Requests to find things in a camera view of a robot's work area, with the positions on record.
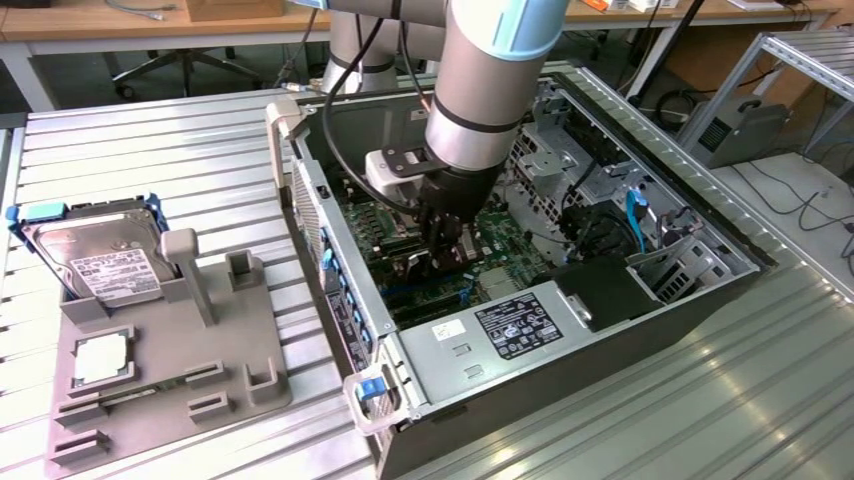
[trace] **metal table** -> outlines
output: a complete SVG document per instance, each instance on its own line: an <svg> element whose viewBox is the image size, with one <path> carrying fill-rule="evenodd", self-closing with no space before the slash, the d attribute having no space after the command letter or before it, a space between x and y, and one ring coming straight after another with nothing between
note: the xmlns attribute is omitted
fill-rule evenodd
<svg viewBox="0 0 854 480"><path fill-rule="evenodd" d="M558 67L781 266L673 348L438 459L409 478L841 478L854 472L854 314L736 193L584 70ZM5 203L151 188L206 259L266 262L295 402L79 478L373 478L274 204L270 92L39 114L14 136ZM55 281L15 242L0 304L0 476L41 478Z"/></svg>
<svg viewBox="0 0 854 480"><path fill-rule="evenodd" d="M31 116L13 135L5 205L94 202L157 192L173 228L199 233L201 264L250 248L265 261L294 403L75 478L374 477L353 430L330 345L274 191L265 106L270 91ZM9 234L0 306L0 476L42 478L59 288Z"/></svg>
<svg viewBox="0 0 854 480"><path fill-rule="evenodd" d="M697 144L718 109L736 92L740 82L753 69L764 52L772 54L849 102L812 136L808 150L851 112L852 102L854 102L854 27L840 27L821 31L762 33L750 44L712 101L680 132L680 143L686 150L690 151ZM757 95L762 95L768 90L781 72L782 69L762 81L754 90Z"/></svg>

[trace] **cardboard box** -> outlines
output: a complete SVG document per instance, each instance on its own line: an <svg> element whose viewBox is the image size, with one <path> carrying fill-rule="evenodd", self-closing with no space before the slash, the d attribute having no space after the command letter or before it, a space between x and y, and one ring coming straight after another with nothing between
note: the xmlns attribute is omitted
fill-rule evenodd
<svg viewBox="0 0 854 480"><path fill-rule="evenodd" d="M281 17L283 0L187 0L190 21Z"/></svg>
<svg viewBox="0 0 854 480"><path fill-rule="evenodd" d="M629 0L629 5L640 12L652 12L656 10L656 1L657 0ZM660 11L664 8L677 8L680 5L680 0L661 0L661 2L662 4L658 6Z"/></svg>
<svg viewBox="0 0 854 480"><path fill-rule="evenodd" d="M626 10L629 0L582 0L588 5L601 12L613 10Z"/></svg>

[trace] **office chair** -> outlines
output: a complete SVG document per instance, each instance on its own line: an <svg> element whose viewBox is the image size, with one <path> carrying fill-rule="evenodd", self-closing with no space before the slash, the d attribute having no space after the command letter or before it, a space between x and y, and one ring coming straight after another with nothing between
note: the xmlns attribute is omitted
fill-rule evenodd
<svg viewBox="0 0 854 480"><path fill-rule="evenodd" d="M263 86L263 80L261 75L255 73L246 67L242 67L237 63L230 62L229 60L234 60L237 58L234 47L226 47L226 58L229 60L221 60L211 55L207 55L205 52L213 50L214 48L179 48L178 50L173 50L170 53L161 55L157 50L149 50L149 61L142 65L138 65L131 70L115 73L119 69L117 68L118 62L115 59L115 55L113 53L105 54L105 59L107 60L107 64L110 67L110 74L113 75L113 84L117 89L117 94L127 99L133 100L137 98L137 91L134 87L126 85L126 82L139 78L146 73L166 67L174 63L181 62L182 71L183 71L183 79L185 79L185 96L190 97L193 95L190 78L194 73L194 62L205 63L211 65L221 70L230 71L242 75L253 81L253 88L255 90L261 89Z"/></svg>

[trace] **cable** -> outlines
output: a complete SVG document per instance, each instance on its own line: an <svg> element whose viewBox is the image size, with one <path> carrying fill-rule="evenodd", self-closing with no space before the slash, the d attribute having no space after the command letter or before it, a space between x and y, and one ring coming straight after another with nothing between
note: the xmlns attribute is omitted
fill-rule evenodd
<svg viewBox="0 0 854 480"><path fill-rule="evenodd" d="M569 243L566 240L558 240L557 238L552 238L549 235L544 235L542 233L538 233L534 230L529 230L529 232L532 232L532 234L538 236L540 238L544 238L550 242L560 243L561 245L566 245Z"/></svg>
<svg viewBox="0 0 854 480"><path fill-rule="evenodd" d="M777 70L781 67L782 67L782 64L776 65L774 68L772 68L770 71L764 72L758 77L752 78L750 80L740 83L737 88L746 87L748 85L752 85L752 84L757 83L758 81L764 80L765 77L768 77L774 72L777 72ZM670 120L666 120L664 115L662 115L662 113L668 112L668 110L665 110L665 105L668 104L668 102L670 102L674 99L685 100L688 102L688 104L689 104L689 114L690 114L694 111L694 107L697 107L697 103L698 103L697 99L692 95L716 93L717 91L718 91L718 89L714 89L714 90L694 90L694 89L690 89L690 88L682 88L682 89L676 89L676 90L670 90L670 91L665 92L662 94L662 96L658 97L658 102L656 102L656 110L653 112L653 120L658 123L658 125L662 126L662 128L665 128L665 130L670 130L670 131L680 130L680 128L682 128L682 125L685 124L685 122L673 122Z"/></svg>
<svg viewBox="0 0 854 480"><path fill-rule="evenodd" d="M656 1L656 8L653 8L653 14L650 15L650 20L646 22L646 27L644 27L644 31L645 31L645 32L649 32L649 31L650 31L650 28L653 27L653 20L656 20L656 14L658 13L658 7L661 7L661 5L662 5L662 0L657 0L657 1ZM626 58L626 63L625 63L625 65L624 65L624 68L622 68L622 69L621 69L621 71L620 71L620 76L617 77L617 83L616 83L616 85L620 85L620 84L621 84L621 82L624 81L624 75L626 74L626 69L629 68L629 65L630 65L630 63L632 63L632 56L634 55L636 51L638 50L638 44L640 44L640 43L641 43L641 42L640 42L640 39L638 39L638 41L636 41L634 45L633 45L633 46L632 46L632 48L629 49L629 56L628 56L628 58ZM650 46L653 45L653 35L652 35L652 34L650 34L650 41L649 41L649 45L650 45ZM644 55L644 59L645 59L645 60L646 60L646 58L648 58L648 57L649 57L649 55L650 55L650 51L652 51L652 48L648 48L648 51L646 51L646 53L645 53L645 55ZM634 81L634 78L638 76L638 71L641 70L641 66L642 66L642 65L644 65L644 62L641 62L641 65L638 66L638 69L636 70L636 73L634 73L634 75L633 75L633 78L629 80L629 82L628 82L628 83L632 83L632 82Z"/></svg>
<svg viewBox="0 0 854 480"><path fill-rule="evenodd" d="M772 202L769 202L768 198L765 198L765 195L762 195L762 193L760 192L757 187L754 187L753 183L750 183L750 180L748 180L748 177L745 177L745 174L738 170L738 168L736 168L736 165L732 165L730 168L733 168L733 170L736 171L738 176L742 177L742 180L745 181L745 183L748 184L750 189L760 196L760 199L762 200L762 203L765 203L765 205L772 209L772 211L774 213L777 213L778 215L789 215L790 213L796 213L798 210L801 210L806 206L806 202L804 202L804 203L801 203L801 205L798 205L792 210L780 210L777 207L774 207L774 205L772 205Z"/></svg>
<svg viewBox="0 0 854 480"><path fill-rule="evenodd" d="M812 205L813 200L816 199L816 197L818 196L820 192L816 192L809 199L804 199L804 197L801 197L801 194L794 190L794 188L792 187L792 185L782 181L780 178L774 177L773 175L770 175L768 172L765 172L760 167L757 167L753 162L748 162L760 173L762 173L766 177L772 178L773 180L778 181L780 183L782 183L793 192L793 194L796 195L796 197L798 198L798 200L801 200L801 205L798 205L796 208L793 208L792 210L781 210L777 207L774 207L774 205L772 205L772 202L769 202L768 198L765 197L765 195L762 195L762 193L760 192L760 190L757 189L757 187L753 185L753 183L750 182L750 180L748 180L748 177L745 177L745 175L742 174L742 172L738 170L738 168L736 168L736 166L733 165L732 168L736 171L736 173L738 174L738 176L742 178L742 180L745 181L745 183L748 184L748 186L750 187L750 189L754 191L754 193L760 196L760 199L762 200L762 202L765 203L765 205L769 207L769 209L777 213L778 215L790 215L797 211L801 211L800 215L798 215L798 227L801 228L801 230L804 230L805 232L813 232L816 230L820 230L825 227L829 227L830 225L834 225L837 223L843 223L845 224L848 220L854 219L854 214L852 215L847 215L845 217L832 217L830 215L828 215L822 210L820 210L814 205ZM820 224L818 226L814 227L806 227L804 225L804 215L808 209L814 210L816 212L818 212L829 221Z"/></svg>
<svg viewBox="0 0 854 480"><path fill-rule="evenodd" d="M407 45L407 35L409 24L406 22L401 22L401 51L403 52L403 63L406 64L406 70L410 73L410 78L413 79L413 85L416 86L416 91L418 92L418 98L421 99L422 106L425 107L425 110L430 112L430 102L428 101L428 95L425 95L425 89L422 88L422 84L420 83L418 77L416 76L416 70L413 70L410 47Z"/></svg>
<svg viewBox="0 0 854 480"><path fill-rule="evenodd" d="M789 191L792 192L792 194L798 198L798 200L801 200L802 202L805 202L805 204L814 210L817 211L828 220L841 220L837 217L832 217L830 215L828 215L825 212L822 212L818 208L816 208L813 205L809 205L806 200L804 199L804 197L801 196L801 194L798 193L798 191L796 190L796 188L792 186L792 184L789 182L785 182L784 180L781 180L780 178L777 178L774 175L772 175L770 173L768 173L765 170L762 170L753 162L748 162L748 164L762 174L765 175L768 178L770 178L772 180L774 180L776 182L778 182L780 184L782 184Z"/></svg>
<svg viewBox="0 0 854 480"><path fill-rule="evenodd" d="M566 201L570 198L570 195L576 193L576 191L578 190L578 187L581 187L582 184L588 181L588 178L593 174L593 171L596 170L596 168L597 168L597 162L596 160L592 160L590 165L588 165L588 168L585 169L585 173L582 173L582 176L578 177L578 180L576 181L576 183L570 185L570 188L566 189L566 193L564 194L564 199L561 200L561 213L564 213L564 208L566 205Z"/></svg>
<svg viewBox="0 0 854 480"><path fill-rule="evenodd" d="M287 74L290 73L290 71L294 69L294 62L297 62L297 58L301 56L301 54L303 53L303 50L306 49L306 43L309 42L309 36L311 35L311 31L315 28L315 20L318 18L318 9L313 9L311 10L311 16L309 17L309 26L306 27L306 32L303 33L303 38L299 41L299 47L297 48L297 53L294 55L291 55L289 57L289 59L285 61L285 64L282 65L282 68L279 69L279 75L277 76L277 80L273 83L273 88L279 88L279 85L282 85L282 82L285 81L285 77L287 76Z"/></svg>
<svg viewBox="0 0 854 480"><path fill-rule="evenodd" d="M646 22L646 27L644 29L645 31L649 31L650 27L653 26L653 20L656 19L656 14L658 13L658 7L661 7L661 5L662 5L662 0L657 0L656 8L653 8L653 14L650 15L650 20L649 22ZM641 63L638 64L638 68L632 74L632 77L629 77L629 80L626 81L626 83L618 87L617 89L618 92L621 92L629 85L632 85L632 83L636 81L636 78L638 78L638 74L641 73L641 67L644 67L644 64L646 63L648 58L650 58L650 53L653 52L653 39L654 39L654 35L650 33L650 39L648 41L646 52L644 53L644 59L641 60ZM620 85L620 81L624 79L624 73L626 73L626 67L632 62L632 54L634 53L634 50L636 49L630 51L629 60L626 61L626 65L624 65L624 69L620 72L620 78L617 80L618 85Z"/></svg>
<svg viewBox="0 0 854 480"><path fill-rule="evenodd" d="M636 252L640 252L641 243L638 242L636 232L632 230L632 226L610 213L604 213L601 215L601 218L605 220L610 220L620 227L620 231L624 234L624 237L632 240L632 243L636 246Z"/></svg>
<svg viewBox="0 0 854 480"><path fill-rule="evenodd" d="M365 181L362 176L359 176L357 171L353 169L353 167L345 160L342 151L339 150L338 144L335 143L335 136L333 131L333 103L335 101L335 97L338 96L338 92L345 86L345 83L347 82L347 78L350 77L350 74L357 69L357 65L359 64L359 62L362 62L362 58L365 58L369 48L371 48L371 44L374 43L374 39L379 34L379 29L382 26L383 26L383 19L381 18L377 20L377 24L374 25L374 29L371 30L371 33L365 42L365 45L359 49L359 53L353 59L353 62L350 62L350 65L345 69L345 73L342 73L342 76L338 78L338 81L335 82L335 85L333 85L333 89L330 90L330 93L326 96L326 102L323 104L323 135L326 137L326 142L330 145L330 150L333 151L333 155L335 156L338 163L342 165L345 171L353 178L354 182L357 182L362 190L365 190L366 193L371 195L371 197L374 197L374 199L378 202L386 204L389 207L394 208L401 213L406 213L407 215L416 216L420 213L417 208L412 208L393 202L389 198L386 198L386 196L382 193L377 191L377 189L371 186L371 184Z"/></svg>
<svg viewBox="0 0 854 480"><path fill-rule="evenodd" d="M357 41L359 42L359 50L365 46L365 42L362 41L362 15L357 13ZM357 86L357 93L362 92L362 86L365 82L365 65L362 65L362 60L359 60L359 85Z"/></svg>
<svg viewBox="0 0 854 480"><path fill-rule="evenodd" d="M163 21L166 19L163 15L154 12L158 12L158 11L169 12L171 10L178 9L178 5L175 5L174 3L161 5L159 7L129 7L126 5L122 5L119 2L117 2L117 0L105 0L105 3L107 4L109 7L115 8L117 10L121 10L125 13L131 13L134 15L149 17L153 20L159 20L159 21Z"/></svg>

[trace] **power supply label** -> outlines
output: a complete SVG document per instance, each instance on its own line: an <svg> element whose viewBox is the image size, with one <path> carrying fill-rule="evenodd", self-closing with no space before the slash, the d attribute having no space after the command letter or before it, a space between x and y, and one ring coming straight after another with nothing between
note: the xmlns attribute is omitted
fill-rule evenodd
<svg viewBox="0 0 854 480"><path fill-rule="evenodd" d="M158 275L142 248L75 258L71 266L102 301L130 297L161 288Z"/></svg>
<svg viewBox="0 0 854 480"><path fill-rule="evenodd" d="M505 360L564 338L537 296L528 293L476 312L481 326Z"/></svg>

